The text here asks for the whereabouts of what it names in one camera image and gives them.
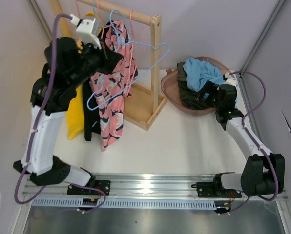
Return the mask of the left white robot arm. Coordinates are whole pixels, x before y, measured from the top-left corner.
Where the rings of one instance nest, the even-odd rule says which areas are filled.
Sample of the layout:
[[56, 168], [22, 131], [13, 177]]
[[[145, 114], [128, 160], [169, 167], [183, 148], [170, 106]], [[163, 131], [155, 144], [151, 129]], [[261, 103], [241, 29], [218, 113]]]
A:
[[87, 43], [82, 49], [70, 37], [57, 38], [45, 49], [47, 63], [32, 88], [32, 134], [26, 154], [14, 162], [18, 172], [30, 175], [37, 186], [67, 182], [78, 184], [84, 195], [95, 190], [92, 174], [71, 166], [53, 155], [61, 122], [76, 89], [96, 72], [111, 74], [122, 55], [110, 50], [101, 39], [101, 47]]

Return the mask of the light blue shorts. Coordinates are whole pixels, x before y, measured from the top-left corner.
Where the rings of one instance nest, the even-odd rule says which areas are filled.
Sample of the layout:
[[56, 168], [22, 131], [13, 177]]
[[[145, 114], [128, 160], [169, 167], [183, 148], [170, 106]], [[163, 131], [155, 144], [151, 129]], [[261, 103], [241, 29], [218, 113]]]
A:
[[195, 92], [199, 92], [207, 81], [218, 85], [224, 83], [220, 69], [208, 61], [189, 57], [184, 61], [183, 68], [187, 74], [187, 86]]

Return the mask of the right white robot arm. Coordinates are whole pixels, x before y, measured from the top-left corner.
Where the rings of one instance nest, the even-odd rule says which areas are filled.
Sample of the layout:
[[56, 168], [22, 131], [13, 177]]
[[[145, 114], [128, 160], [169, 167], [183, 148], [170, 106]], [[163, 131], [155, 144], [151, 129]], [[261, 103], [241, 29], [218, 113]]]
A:
[[229, 190], [243, 192], [248, 197], [258, 196], [274, 200], [284, 188], [285, 159], [273, 153], [245, 123], [245, 115], [235, 107], [237, 89], [224, 83], [207, 81], [199, 98], [215, 110], [217, 122], [237, 143], [247, 158], [242, 173], [219, 173], [212, 185], [216, 196], [222, 197]]

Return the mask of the olive green shorts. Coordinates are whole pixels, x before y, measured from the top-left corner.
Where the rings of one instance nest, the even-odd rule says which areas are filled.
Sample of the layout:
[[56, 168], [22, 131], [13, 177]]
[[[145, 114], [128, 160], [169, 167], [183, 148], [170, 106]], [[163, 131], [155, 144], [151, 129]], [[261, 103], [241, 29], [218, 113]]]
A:
[[183, 106], [192, 110], [206, 110], [210, 108], [198, 99], [199, 92], [195, 92], [187, 86], [187, 74], [183, 68], [184, 62], [177, 63], [177, 82], [179, 87], [179, 97]]

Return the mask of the pink patterned shorts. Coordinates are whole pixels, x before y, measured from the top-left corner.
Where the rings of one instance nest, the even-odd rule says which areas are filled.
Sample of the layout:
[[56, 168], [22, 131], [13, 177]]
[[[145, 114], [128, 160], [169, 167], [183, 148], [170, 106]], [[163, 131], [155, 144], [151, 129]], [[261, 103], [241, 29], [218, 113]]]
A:
[[[121, 20], [113, 21], [114, 26], [117, 28], [120, 40], [123, 43], [130, 41], [131, 37], [128, 33], [126, 25]], [[118, 47], [116, 33], [112, 27], [107, 27], [103, 31], [103, 39], [106, 45], [112, 51]], [[122, 60], [117, 64], [112, 74], [105, 75], [96, 72], [91, 77], [91, 89], [97, 91], [101, 88], [101, 80], [104, 79], [104, 87], [101, 91], [97, 91], [95, 94], [95, 100], [97, 105], [109, 99], [121, 91], [129, 81], [129, 60], [131, 54], [131, 44], [120, 45], [117, 53], [123, 55]], [[123, 134], [124, 129], [124, 106], [125, 97], [123, 94], [117, 96], [108, 104], [104, 104], [98, 108], [100, 116], [100, 128], [101, 128], [101, 151], [105, 151], [109, 145], [119, 140]]]

